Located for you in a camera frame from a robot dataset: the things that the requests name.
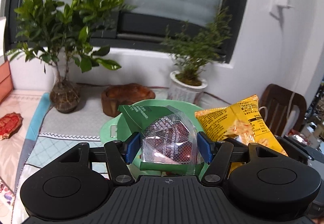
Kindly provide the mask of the green clear date packet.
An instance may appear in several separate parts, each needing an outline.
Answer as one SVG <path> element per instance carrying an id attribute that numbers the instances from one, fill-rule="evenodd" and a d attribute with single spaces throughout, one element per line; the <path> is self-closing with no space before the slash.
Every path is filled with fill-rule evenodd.
<path id="1" fill-rule="evenodd" d="M 198 175 L 203 162 L 197 129 L 187 115 L 172 106 L 121 105 L 131 133 L 141 133 L 141 170 Z"/>

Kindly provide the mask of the yellow chip bag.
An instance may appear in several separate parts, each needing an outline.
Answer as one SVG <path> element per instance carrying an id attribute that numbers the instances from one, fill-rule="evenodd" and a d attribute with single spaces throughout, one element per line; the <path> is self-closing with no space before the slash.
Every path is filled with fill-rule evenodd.
<path id="1" fill-rule="evenodd" d="M 216 142 L 232 138 L 248 145 L 252 142 L 286 155 L 259 112 L 259 98 L 250 96 L 233 105 L 195 112 L 207 137 Z"/>

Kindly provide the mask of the green plastic bowl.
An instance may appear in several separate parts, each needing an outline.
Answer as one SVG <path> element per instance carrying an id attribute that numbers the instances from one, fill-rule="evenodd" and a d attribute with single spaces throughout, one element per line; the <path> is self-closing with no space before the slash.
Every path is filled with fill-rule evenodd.
<path id="1" fill-rule="evenodd" d="M 203 110 L 203 108 L 194 105 L 192 103 L 184 102 L 184 101 L 175 101 L 175 100 L 160 100 L 160 99 L 149 99 L 139 101 L 134 104 L 135 106 L 173 106 L 176 109 L 184 112 L 187 117 L 191 120 L 191 122 L 196 127 L 197 131 L 203 131 L 201 125 L 195 118 L 194 113 L 199 110 Z M 122 113 L 120 113 L 117 117 L 106 122 L 102 128 L 100 129 L 100 141 L 105 144 L 106 142 L 120 140 L 125 141 L 130 135 L 131 131 L 126 123 L 126 120 Z M 140 175 L 161 175 L 161 171 L 156 170 L 141 170 L 141 150 L 138 151 L 133 163 L 128 165 L 130 172 L 134 176 L 134 178 L 138 178 Z"/>

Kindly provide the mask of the brown wooden tray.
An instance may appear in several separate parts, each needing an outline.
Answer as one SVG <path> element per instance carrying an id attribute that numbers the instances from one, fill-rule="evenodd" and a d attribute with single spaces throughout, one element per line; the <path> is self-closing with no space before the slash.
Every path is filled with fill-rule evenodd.
<path id="1" fill-rule="evenodd" d="M 155 93 L 150 88 L 136 83 L 111 85 L 101 93 L 103 113 L 113 118 L 120 114 L 119 105 L 132 105 L 148 99 L 155 99 Z"/>

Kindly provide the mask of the dark wooden chair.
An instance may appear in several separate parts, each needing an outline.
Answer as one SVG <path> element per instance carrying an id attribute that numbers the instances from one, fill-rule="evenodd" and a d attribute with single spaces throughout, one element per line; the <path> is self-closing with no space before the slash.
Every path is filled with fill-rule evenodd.
<path id="1" fill-rule="evenodd" d="M 264 122 L 274 135 L 281 135 L 287 123 L 287 115 L 291 114 L 293 107 L 296 106 L 299 115 L 296 122 L 290 127 L 295 131 L 302 128 L 304 115 L 306 112 L 306 100 L 299 93 L 295 93 L 291 107 L 288 109 L 289 101 L 291 100 L 293 92 L 289 89 L 283 88 L 276 84 L 270 84 L 263 92 L 259 100 L 259 107 L 265 107 L 266 110 L 261 110 Z"/>

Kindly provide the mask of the small plant in white pot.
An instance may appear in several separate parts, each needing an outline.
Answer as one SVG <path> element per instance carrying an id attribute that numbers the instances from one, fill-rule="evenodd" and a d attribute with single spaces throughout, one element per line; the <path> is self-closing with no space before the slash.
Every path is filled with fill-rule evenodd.
<path id="1" fill-rule="evenodd" d="M 187 21 L 182 23 L 181 30 L 174 35 L 171 35 L 170 27 L 166 28 L 162 44 L 177 67 L 170 73 L 171 82 L 167 92 L 169 100 L 199 103 L 208 87 L 201 73 L 206 65 L 220 57 L 217 49 L 231 38 L 232 15 L 226 3 L 227 0 L 222 0 L 213 20 L 196 35 L 188 33 L 190 24 Z"/>

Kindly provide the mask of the red gold foil packet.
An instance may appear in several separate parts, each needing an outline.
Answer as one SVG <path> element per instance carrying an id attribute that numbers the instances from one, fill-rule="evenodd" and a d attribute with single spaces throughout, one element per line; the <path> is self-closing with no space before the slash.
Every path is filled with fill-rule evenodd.
<path id="1" fill-rule="evenodd" d="M 22 126 L 22 116 L 19 113 L 8 113 L 4 115 L 1 122 L 0 138 L 1 140 L 8 139 L 17 133 Z"/>

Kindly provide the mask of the orange drawer box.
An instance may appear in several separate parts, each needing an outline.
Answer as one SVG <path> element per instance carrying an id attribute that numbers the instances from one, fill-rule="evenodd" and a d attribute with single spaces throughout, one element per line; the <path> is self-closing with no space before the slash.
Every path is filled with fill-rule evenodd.
<path id="1" fill-rule="evenodd" d="M 12 92 L 13 82 L 9 61 L 3 63 L 0 69 L 0 103 L 2 103 Z"/>

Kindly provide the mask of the leafy plant in glass vase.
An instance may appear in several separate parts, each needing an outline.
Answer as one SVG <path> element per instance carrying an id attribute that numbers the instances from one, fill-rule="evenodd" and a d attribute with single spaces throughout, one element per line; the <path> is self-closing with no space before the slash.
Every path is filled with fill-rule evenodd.
<path id="1" fill-rule="evenodd" d="M 69 79 L 70 62 L 85 73 L 94 67 L 116 71 L 121 65 L 106 56 L 109 45 L 98 50 L 90 44 L 98 31 L 114 29 L 113 14 L 131 11 L 135 6 L 125 0 L 21 0 L 14 11 L 20 38 L 7 55 L 24 56 L 29 62 L 38 59 L 54 70 L 55 81 L 49 98 L 61 113 L 73 112 L 81 100 L 79 87 Z"/>

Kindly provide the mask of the white open box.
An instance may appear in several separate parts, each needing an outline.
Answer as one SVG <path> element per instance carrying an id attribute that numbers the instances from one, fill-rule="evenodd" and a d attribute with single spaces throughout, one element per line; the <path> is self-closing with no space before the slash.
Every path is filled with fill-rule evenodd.
<path id="1" fill-rule="evenodd" d="M 0 65 L 5 62 L 4 59 L 4 34 L 5 34 L 6 17 L 0 17 Z"/>

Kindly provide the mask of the white wall hook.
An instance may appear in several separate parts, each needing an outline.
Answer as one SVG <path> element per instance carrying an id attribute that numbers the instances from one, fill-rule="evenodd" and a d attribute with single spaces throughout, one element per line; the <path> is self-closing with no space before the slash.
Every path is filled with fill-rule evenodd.
<path id="1" fill-rule="evenodd" d="M 283 9 L 291 8 L 294 8 L 291 0 L 270 0 L 268 11 L 271 16 L 279 18 Z"/>

